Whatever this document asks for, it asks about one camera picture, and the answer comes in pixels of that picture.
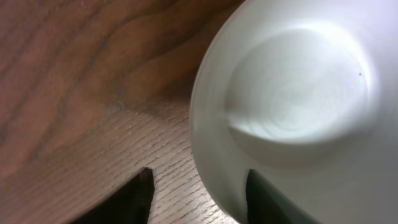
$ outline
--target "wooden table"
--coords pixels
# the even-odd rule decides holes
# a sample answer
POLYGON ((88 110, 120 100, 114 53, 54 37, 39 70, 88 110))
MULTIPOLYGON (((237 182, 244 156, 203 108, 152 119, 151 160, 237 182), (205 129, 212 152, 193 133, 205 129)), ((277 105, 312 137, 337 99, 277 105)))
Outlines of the wooden table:
POLYGON ((0 223, 64 223, 141 167, 150 223, 231 223, 191 155, 203 55, 241 0, 1 0, 0 223))

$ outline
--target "table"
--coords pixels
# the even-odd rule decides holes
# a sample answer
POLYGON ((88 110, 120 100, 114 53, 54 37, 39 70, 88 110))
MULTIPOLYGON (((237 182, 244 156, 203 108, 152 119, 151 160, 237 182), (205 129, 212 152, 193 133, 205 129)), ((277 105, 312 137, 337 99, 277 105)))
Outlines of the table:
POLYGON ((1 0, 0 223, 65 223, 144 166, 149 223, 232 223, 190 150, 198 66, 242 0, 1 0))

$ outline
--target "wood grain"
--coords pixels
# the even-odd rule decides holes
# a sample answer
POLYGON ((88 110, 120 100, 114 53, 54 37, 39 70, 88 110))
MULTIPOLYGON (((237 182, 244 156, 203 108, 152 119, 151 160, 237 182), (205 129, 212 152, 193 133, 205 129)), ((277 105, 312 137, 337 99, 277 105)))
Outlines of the wood grain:
POLYGON ((143 166, 150 223, 231 223, 198 176, 188 110, 240 4, 0 1, 0 223, 65 223, 143 166))

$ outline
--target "dark object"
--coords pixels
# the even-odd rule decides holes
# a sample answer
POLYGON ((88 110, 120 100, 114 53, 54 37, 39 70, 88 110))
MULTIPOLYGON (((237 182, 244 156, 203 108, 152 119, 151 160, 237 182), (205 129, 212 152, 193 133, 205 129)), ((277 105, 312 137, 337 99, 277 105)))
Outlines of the dark object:
POLYGON ((246 182, 249 224, 315 224, 307 214, 273 187, 257 171, 246 182))
POLYGON ((152 169, 144 168, 112 196, 71 223, 147 223, 154 191, 152 169))

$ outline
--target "plate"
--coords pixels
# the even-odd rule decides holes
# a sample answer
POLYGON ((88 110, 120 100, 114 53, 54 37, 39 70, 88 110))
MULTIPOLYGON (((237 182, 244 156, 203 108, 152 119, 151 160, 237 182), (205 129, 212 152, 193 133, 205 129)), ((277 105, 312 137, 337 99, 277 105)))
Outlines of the plate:
POLYGON ((246 223, 258 170, 320 223, 398 223, 398 2, 246 1, 193 89, 200 177, 246 223))

